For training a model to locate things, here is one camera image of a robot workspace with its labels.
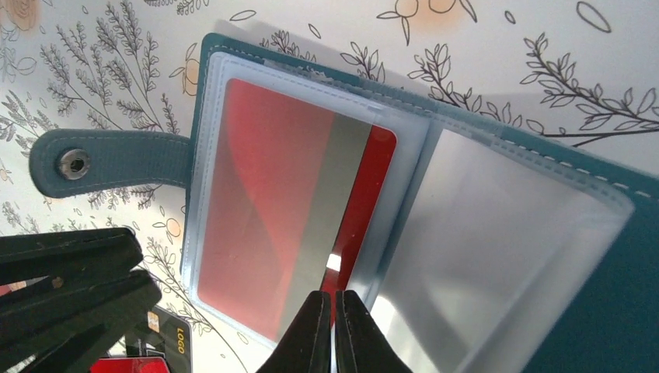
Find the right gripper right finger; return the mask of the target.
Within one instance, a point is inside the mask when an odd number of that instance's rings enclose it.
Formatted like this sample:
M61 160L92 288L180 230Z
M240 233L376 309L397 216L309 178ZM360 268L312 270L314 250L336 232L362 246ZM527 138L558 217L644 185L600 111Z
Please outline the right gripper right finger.
M338 291L335 309L335 357L339 373L411 372L355 291Z

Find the teal leather card holder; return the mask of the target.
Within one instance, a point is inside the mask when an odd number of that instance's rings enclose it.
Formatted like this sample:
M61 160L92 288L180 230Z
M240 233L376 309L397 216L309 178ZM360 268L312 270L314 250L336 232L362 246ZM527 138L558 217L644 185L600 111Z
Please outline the teal leather card holder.
M415 372L658 370L655 177L221 34L202 51L189 138L48 131L30 151L37 189L61 198L184 188L190 301L275 348L281 338L252 333L197 294L228 82L252 83L396 135L347 286L316 290L330 295L331 320L336 293L355 291Z

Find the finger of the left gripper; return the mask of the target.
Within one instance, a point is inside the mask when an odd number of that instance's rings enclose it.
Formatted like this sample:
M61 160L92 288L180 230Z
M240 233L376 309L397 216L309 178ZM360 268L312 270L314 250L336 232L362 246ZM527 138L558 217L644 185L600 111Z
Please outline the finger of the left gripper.
M70 232L1 237L1 287L14 288L34 279L63 284L117 284L145 286L141 247L128 228L101 228Z
M161 297L145 270L3 295L1 370L87 372Z

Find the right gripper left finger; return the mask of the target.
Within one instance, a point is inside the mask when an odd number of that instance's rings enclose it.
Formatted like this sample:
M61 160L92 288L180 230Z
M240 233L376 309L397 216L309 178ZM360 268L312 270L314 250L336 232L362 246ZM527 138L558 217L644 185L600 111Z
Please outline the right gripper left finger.
M310 292L272 354L257 372L330 372L331 305L328 293Z

